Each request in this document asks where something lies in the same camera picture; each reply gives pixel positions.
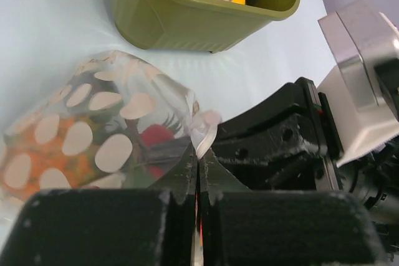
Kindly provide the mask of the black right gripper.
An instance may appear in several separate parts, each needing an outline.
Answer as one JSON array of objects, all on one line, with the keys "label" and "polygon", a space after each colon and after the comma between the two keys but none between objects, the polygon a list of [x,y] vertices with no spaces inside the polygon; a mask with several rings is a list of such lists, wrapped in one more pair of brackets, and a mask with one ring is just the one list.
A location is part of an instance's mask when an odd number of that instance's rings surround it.
[{"label": "black right gripper", "polygon": [[[304,101],[305,116],[294,113],[304,109]],[[215,142],[217,160],[252,190],[281,188],[306,167],[316,190],[342,190],[337,160],[344,150],[327,96],[312,80],[301,77],[283,85],[218,128],[251,129],[279,120],[248,136]]]}]

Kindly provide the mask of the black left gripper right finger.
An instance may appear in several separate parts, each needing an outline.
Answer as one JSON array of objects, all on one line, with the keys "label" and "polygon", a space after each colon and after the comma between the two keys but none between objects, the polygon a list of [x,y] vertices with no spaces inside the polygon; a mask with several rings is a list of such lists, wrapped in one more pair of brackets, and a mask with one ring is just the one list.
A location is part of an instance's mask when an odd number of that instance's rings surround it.
[{"label": "black left gripper right finger", "polygon": [[341,191],[253,191],[199,161],[205,265],[385,265],[366,209]]}]

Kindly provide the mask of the clear dotted zip bag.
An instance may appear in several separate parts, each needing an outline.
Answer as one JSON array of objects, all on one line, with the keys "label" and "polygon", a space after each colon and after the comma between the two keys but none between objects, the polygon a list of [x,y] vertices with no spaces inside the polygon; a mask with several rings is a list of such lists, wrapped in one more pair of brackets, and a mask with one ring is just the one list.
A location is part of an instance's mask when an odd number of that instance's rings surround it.
[{"label": "clear dotted zip bag", "polygon": [[150,186],[188,145],[203,157],[221,121],[192,90],[132,54],[86,60],[1,132],[1,232],[42,190]]}]

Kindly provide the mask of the toy pineapple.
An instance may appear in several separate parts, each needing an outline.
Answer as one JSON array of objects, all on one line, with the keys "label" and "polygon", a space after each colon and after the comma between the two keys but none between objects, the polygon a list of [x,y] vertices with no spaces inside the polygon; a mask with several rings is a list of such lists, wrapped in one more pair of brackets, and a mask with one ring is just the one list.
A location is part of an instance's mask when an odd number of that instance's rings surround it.
[{"label": "toy pineapple", "polygon": [[53,114],[6,135],[2,187],[25,199],[40,189],[78,188],[116,173],[133,143],[121,126],[110,127],[108,118]]}]

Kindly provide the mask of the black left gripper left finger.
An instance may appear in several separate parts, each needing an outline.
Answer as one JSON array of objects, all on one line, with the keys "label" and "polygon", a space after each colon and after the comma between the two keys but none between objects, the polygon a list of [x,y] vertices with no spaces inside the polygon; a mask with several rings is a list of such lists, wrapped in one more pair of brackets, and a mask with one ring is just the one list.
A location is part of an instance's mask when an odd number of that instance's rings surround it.
[{"label": "black left gripper left finger", "polygon": [[2,265],[193,265],[197,158],[145,189],[48,189],[22,207]]}]

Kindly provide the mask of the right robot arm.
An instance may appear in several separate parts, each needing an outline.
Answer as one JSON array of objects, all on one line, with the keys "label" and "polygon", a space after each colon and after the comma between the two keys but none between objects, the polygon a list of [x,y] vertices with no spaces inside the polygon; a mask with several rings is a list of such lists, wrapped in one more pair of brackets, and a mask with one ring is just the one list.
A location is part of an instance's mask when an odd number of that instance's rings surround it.
[{"label": "right robot arm", "polygon": [[368,210],[388,258],[398,258],[398,138],[341,163],[332,97],[304,77],[218,126],[216,159],[258,191],[338,190]]}]

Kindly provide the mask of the toy lychee cluster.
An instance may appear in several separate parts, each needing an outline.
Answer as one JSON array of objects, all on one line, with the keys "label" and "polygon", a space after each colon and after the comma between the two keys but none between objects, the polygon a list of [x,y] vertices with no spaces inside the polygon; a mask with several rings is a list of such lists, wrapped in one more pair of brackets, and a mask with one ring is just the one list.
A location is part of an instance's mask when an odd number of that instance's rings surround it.
[{"label": "toy lychee cluster", "polygon": [[145,171],[155,179],[160,179],[181,159],[191,142],[189,136],[180,133],[183,125],[176,116],[169,116],[161,124],[152,124],[140,133],[147,148]]}]

